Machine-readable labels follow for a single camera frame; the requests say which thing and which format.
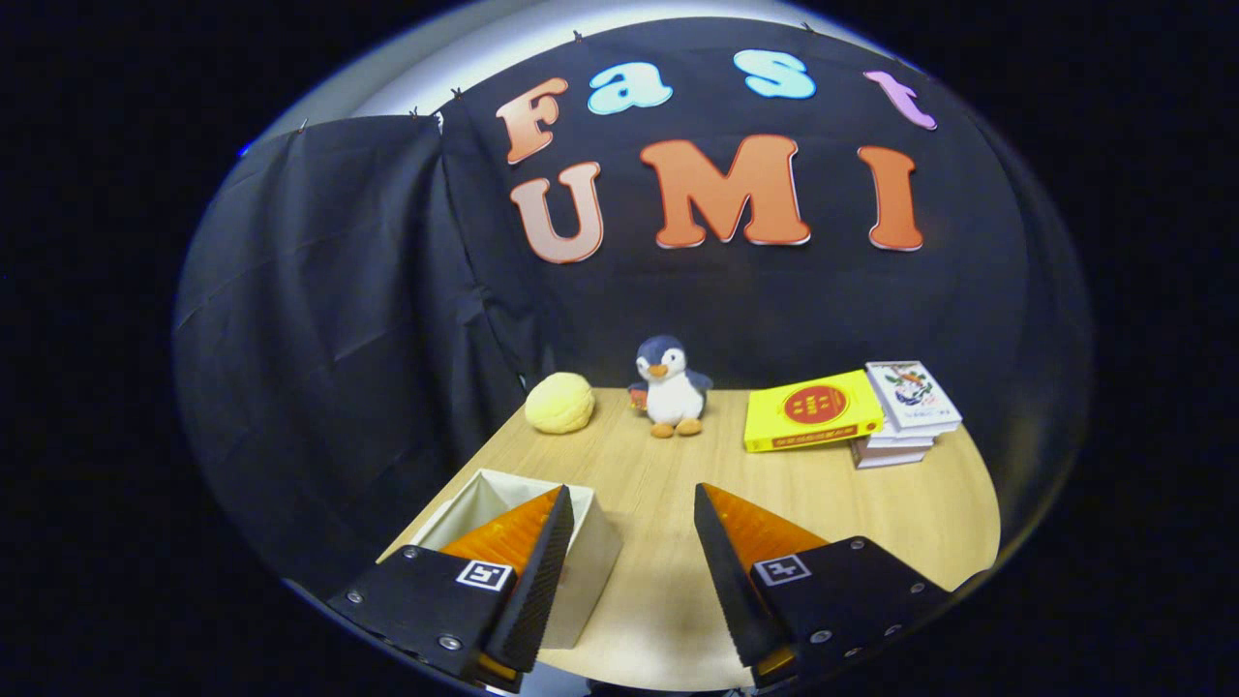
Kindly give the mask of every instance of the penguin plush toy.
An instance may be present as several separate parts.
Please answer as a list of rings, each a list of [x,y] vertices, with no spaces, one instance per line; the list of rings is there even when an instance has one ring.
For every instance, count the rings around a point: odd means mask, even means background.
[[[668,334],[647,338],[637,350],[637,373],[646,380],[628,386],[628,394],[636,407],[644,402],[646,416],[654,422],[652,435],[670,438],[673,433],[701,433],[705,394],[714,383],[689,370],[684,344],[678,338]]]

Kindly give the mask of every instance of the stack of books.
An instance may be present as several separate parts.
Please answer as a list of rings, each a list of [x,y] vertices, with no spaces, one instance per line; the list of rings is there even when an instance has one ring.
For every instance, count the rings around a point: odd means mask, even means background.
[[[963,417],[919,361],[865,364],[885,415],[882,430],[851,442],[857,468],[919,463],[934,439],[955,431]]]

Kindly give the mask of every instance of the yellow ball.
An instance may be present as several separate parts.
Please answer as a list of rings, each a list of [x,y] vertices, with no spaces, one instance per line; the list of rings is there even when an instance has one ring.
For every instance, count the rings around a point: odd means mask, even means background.
[[[551,374],[525,399],[525,421],[543,433],[585,428],[592,415],[593,390],[576,374]]]

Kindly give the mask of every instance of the cardboard box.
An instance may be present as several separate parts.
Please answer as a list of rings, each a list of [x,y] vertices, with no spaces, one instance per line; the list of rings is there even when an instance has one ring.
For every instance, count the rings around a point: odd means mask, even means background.
[[[758,390],[748,395],[745,449],[804,448],[882,430],[882,406],[865,371]]]
[[[435,511],[426,525],[398,543],[441,550],[466,532],[558,487],[560,484],[554,482],[481,469],[460,494]],[[620,532],[606,519],[593,490],[576,485],[567,489],[572,498],[572,537],[567,543],[555,603],[546,620],[543,649],[571,649],[576,645],[602,595],[622,545]]]

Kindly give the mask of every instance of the book cover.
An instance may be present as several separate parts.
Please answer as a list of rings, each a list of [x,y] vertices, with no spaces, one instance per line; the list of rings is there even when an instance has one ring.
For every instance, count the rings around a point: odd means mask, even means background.
[[[963,421],[947,392],[919,361],[867,363],[865,370],[901,433],[921,427],[945,432]]]
[[[857,370],[748,395],[745,449],[786,451],[869,436],[882,428],[882,406]]]

